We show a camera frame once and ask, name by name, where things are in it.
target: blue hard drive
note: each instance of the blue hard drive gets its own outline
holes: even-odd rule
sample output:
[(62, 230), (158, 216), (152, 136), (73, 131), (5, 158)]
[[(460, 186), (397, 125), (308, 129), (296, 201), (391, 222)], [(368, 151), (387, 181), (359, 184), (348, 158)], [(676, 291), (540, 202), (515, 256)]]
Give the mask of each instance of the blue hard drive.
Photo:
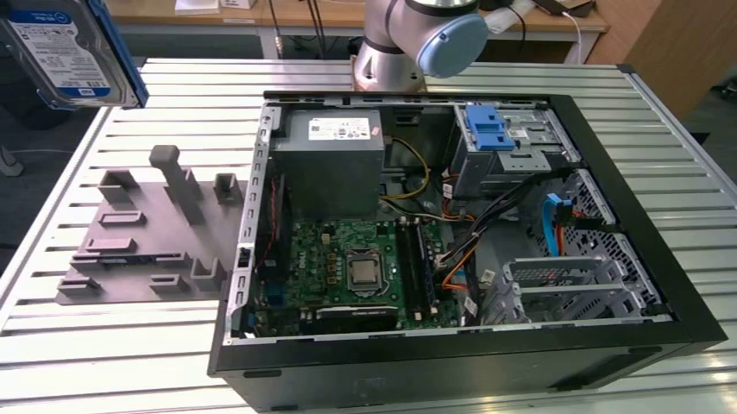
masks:
[(145, 106), (146, 88), (102, 0), (0, 0), (0, 41), (50, 107)]

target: green motherboard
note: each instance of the green motherboard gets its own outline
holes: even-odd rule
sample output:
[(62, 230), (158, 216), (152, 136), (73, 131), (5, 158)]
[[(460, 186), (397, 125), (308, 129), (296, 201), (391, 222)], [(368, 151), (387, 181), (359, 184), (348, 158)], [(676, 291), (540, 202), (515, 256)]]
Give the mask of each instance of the green motherboard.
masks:
[[(421, 232), (431, 257), (441, 251), (437, 224), (423, 224)], [(272, 335), (300, 334), (293, 313), (288, 311), (325, 306), (396, 307), (395, 329), (456, 326), (456, 306), (451, 295), (437, 298), (437, 312), (433, 315), (421, 320), (407, 315), (393, 222), (296, 222), (289, 256), (288, 279), (264, 288), (264, 302), (271, 304), (267, 317), (268, 325), (275, 330)], [(365, 266), (359, 267), (356, 263), (351, 266), (351, 260), (360, 260), (363, 265), (368, 261), (365, 258), (371, 258), (380, 269), (375, 269), (375, 279), (371, 268), (367, 273), (363, 270)]]

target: slotted aluminum table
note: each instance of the slotted aluminum table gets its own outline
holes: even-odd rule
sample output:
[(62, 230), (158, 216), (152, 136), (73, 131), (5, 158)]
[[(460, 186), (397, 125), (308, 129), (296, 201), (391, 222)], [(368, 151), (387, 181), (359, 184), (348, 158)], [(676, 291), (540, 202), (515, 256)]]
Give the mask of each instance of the slotted aluminum table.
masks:
[[(241, 413), (205, 375), (213, 301), (62, 307), (56, 285), (102, 196), (105, 168), (162, 180), (148, 150), (176, 144), (200, 179), (245, 177), (264, 90), (351, 87), (345, 61), (149, 60), (146, 109), (98, 111), (0, 279), (4, 413)], [(737, 411), (737, 191), (635, 75), (612, 66), (479, 64), (429, 91), (571, 95), (730, 340), (595, 392), (504, 396), (343, 412)]]

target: table leg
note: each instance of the table leg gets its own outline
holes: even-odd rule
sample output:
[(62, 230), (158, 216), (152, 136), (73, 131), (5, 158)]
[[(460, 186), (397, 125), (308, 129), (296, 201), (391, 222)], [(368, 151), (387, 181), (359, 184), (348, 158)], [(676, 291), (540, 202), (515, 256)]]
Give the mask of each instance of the table leg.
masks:
[(269, 27), (259, 27), (257, 38), (261, 41), (261, 53), (264, 54), (264, 59), (277, 59), (279, 48), (276, 47), (276, 29)]
[[(594, 44), (596, 43), (596, 39), (599, 38), (599, 32), (582, 32), (580, 33), (580, 57), (582, 57), (582, 63), (586, 63), (586, 59), (588, 58), (590, 50), (594, 48)], [(564, 62), (567, 64), (576, 64), (578, 63), (578, 42), (571, 44), (571, 49), (567, 52), (567, 56), (564, 57)]]

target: hard drive label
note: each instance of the hard drive label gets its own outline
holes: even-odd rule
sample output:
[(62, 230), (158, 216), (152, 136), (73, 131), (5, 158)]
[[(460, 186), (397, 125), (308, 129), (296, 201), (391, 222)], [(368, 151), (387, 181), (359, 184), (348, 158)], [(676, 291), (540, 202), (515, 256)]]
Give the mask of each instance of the hard drive label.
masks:
[(54, 87), (72, 97), (104, 97), (110, 86), (77, 26), (61, 11), (13, 10), (9, 22)]

